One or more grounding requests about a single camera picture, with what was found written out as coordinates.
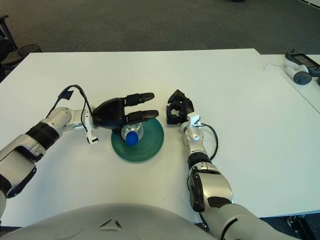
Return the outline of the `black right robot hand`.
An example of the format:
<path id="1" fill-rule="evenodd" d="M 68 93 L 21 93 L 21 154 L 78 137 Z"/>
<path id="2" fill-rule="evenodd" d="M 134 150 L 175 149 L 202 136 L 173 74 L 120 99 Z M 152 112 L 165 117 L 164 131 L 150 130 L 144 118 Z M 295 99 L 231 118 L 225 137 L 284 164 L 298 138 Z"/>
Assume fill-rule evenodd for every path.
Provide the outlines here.
<path id="1" fill-rule="evenodd" d="M 187 122 L 187 115 L 195 111 L 192 101 L 178 89 L 170 96 L 167 103 L 166 122 L 168 125 Z"/>

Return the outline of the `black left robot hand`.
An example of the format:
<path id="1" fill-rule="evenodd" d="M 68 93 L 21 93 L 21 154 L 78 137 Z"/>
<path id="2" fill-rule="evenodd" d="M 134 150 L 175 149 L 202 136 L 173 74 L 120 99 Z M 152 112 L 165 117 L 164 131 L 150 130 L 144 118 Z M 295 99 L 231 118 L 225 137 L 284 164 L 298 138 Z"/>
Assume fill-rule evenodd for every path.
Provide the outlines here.
<path id="1" fill-rule="evenodd" d="M 125 113 L 126 107 L 133 107 L 152 100 L 154 93 L 135 93 L 126 97 L 116 97 L 101 103 L 92 111 L 93 125 L 118 133 L 128 125 L 146 122 L 159 116 L 157 110 L 139 110 Z"/>

